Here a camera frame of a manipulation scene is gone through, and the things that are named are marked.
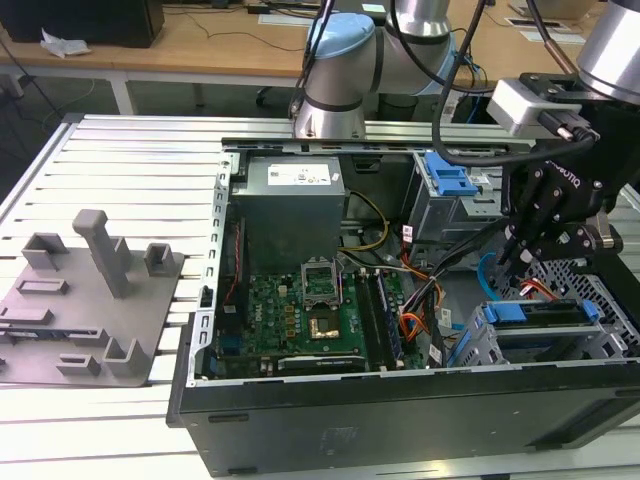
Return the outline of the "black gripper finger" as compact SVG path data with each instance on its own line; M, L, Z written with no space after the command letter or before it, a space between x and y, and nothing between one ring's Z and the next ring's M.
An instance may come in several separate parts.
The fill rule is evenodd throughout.
M523 278L535 260L543 261L551 252L559 205L554 171L551 160L503 169L501 200L507 226L498 264L508 279Z
M582 222L554 222L533 244L533 255L539 261L617 255L622 250L623 240L605 211Z

